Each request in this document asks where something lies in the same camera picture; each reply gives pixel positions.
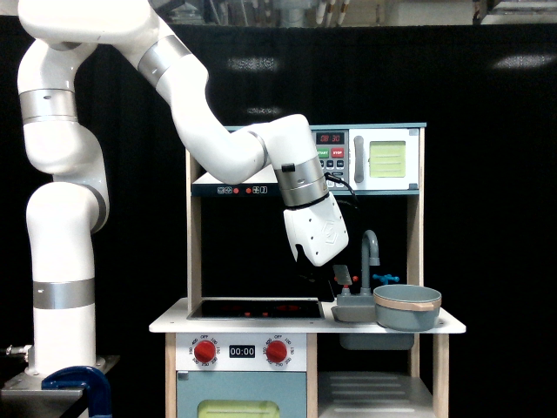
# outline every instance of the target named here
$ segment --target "digital display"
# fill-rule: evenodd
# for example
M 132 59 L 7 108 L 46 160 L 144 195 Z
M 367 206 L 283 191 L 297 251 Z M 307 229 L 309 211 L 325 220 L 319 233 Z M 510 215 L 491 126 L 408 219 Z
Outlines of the digital display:
M 255 346 L 230 346 L 231 359 L 254 359 Z
M 343 132 L 320 132 L 316 135 L 318 145 L 338 145 L 345 143 Z

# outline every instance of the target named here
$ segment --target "stove top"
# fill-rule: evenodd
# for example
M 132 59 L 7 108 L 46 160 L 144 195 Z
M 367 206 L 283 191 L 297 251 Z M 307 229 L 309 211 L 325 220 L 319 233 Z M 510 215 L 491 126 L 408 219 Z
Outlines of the stove top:
M 190 320 L 321 319 L 318 300 L 204 300 Z

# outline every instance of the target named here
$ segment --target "faucet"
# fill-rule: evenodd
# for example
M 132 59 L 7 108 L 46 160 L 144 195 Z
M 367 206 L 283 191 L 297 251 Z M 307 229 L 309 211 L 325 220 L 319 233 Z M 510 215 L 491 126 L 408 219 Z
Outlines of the faucet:
M 362 287 L 359 291 L 362 296 L 372 294 L 369 277 L 370 266 L 379 266 L 379 242 L 375 232 L 368 229 L 362 237 Z

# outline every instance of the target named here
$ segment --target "red button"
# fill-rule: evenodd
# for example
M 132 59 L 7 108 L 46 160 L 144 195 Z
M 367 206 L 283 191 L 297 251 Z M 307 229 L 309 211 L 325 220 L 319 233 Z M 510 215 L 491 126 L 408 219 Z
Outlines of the red button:
M 267 346 L 265 355 L 269 361 L 273 363 L 280 363 L 286 358 L 286 346 L 282 341 L 271 341 Z
M 331 157 L 332 158 L 344 158 L 345 157 L 345 149 L 344 148 L 331 148 Z
M 216 353 L 217 349 L 215 348 L 215 345 L 208 340 L 201 341 L 193 349 L 193 355 L 195 355 L 195 358 L 202 363 L 208 363 L 214 359 Z

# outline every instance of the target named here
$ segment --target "wooden frame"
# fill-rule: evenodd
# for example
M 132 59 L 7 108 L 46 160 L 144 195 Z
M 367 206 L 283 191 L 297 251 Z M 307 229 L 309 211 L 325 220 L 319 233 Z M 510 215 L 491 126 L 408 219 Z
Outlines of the wooden frame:
M 419 129 L 419 195 L 407 198 L 408 284 L 424 286 L 424 167 L 425 129 Z M 186 152 L 188 310 L 202 300 L 201 289 L 201 199 L 192 197 L 191 184 L 202 169 Z M 307 418 L 318 418 L 317 334 L 307 334 Z M 166 335 L 166 418 L 177 417 L 176 335 Z M 433 336 L 433 411 L 437 418 L 448 418 L 449 335 Z M 419 377 L 419 334 L 408 353 L 408 373 Z

